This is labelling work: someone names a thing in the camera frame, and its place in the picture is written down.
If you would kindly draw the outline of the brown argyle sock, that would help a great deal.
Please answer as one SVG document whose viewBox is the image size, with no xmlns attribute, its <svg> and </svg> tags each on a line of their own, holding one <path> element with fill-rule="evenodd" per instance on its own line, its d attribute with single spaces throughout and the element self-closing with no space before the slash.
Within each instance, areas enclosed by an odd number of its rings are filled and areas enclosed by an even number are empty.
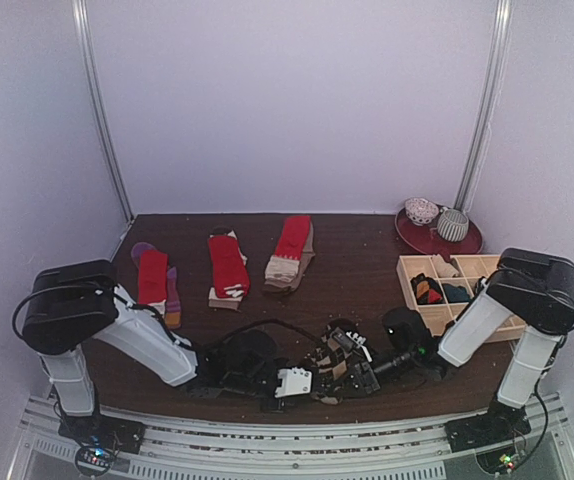
<svg viewBox="0 0 574 480">
<path fill-rule="evenodd" d="M 333 334 L 342 331 L 357 332 L 356 324 L 345 318 L 329 322 L 314 351 L 306 355 L 304 365 L 312 372 L 310 396 L 325 405 L 336 406 L 342 401 L 344 378 L 347 375 L 347 359 L 351 356 Z"/>
</svg>

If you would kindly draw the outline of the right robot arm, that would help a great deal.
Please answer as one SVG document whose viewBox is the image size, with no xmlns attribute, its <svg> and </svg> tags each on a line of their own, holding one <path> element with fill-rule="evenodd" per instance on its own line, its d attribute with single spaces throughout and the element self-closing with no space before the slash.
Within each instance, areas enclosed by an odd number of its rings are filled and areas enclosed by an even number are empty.
<svg viewBox="0 0 574 480">
<path fill-rule="evenodd" d="M 497 267 L 481 278 L 471 301 L 435 336 L 419 311 L 398 308 L 384 318 L 391 350 L 372 353 L 353 331 L 331 331 L 329 351 L 344 372 L 332 370 L 321 392 L 369 395 L 382 380 L 409 367 L 444 376 L 468 363 L 479 348 L 510 318 L 524 323 L 514 357 L 492 404 L 480 419 L 486 440 L 502 440 L 518 424 L 517 411 L 532 396 L 556 350 L 574 327 L 574 263 L 566 258 L 508 248 Z"/>
</svg>

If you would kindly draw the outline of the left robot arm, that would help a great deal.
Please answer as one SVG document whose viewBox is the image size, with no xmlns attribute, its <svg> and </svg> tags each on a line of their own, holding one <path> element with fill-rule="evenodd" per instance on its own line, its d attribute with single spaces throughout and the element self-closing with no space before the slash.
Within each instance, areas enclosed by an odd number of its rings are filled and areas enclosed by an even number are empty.
<svg viewBox="0 0 574 480">
<path fill-rule="evenodd" d="M 12 314 L 14 334 L 39 355 L 62 413 L 90 444 L 104 442 L 111 424 L 98 412 L 83 343 L 108 344 L 191 396 L 229 392 L 278 408 L 287 397 L 310 394 L 314 376 L 278 358 L 265 324 L 253 322 L 199 345 L 174 333 L 154 306 L 135 302 L 107 260 L 42 271 Z"/>
</svg>

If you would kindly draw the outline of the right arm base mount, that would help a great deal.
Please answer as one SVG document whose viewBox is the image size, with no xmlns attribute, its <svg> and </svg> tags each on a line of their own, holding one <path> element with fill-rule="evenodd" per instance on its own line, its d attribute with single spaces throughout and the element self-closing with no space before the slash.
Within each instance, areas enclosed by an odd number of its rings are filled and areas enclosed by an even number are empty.
<svg viewBox="0 0 574 480">
<path fill-rule="evenodd" d="M 452 452 L 512 440 L 516 431 L 531 432 L 525 407 L 513 408 L 496 400 L 490 402 L 485 413 L 448 421 L 444 428 Z"/>
</svg>

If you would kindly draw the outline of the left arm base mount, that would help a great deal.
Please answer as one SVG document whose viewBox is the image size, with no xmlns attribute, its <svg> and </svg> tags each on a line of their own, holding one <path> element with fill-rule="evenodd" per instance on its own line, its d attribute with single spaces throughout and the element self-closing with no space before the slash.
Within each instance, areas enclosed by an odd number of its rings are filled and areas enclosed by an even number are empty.
<svg viewBox="0 0 574 480">
<path fill-rule="evenodd" d="M 94 411 L 89 417 L 74 417 L 55 406 L 60 420 L 60 436 L 80 445 L 100 447 L 110 451 L 138 454 L 145 434 L 145 425 L 138 421 L 111 417 Z"/>
</svg>

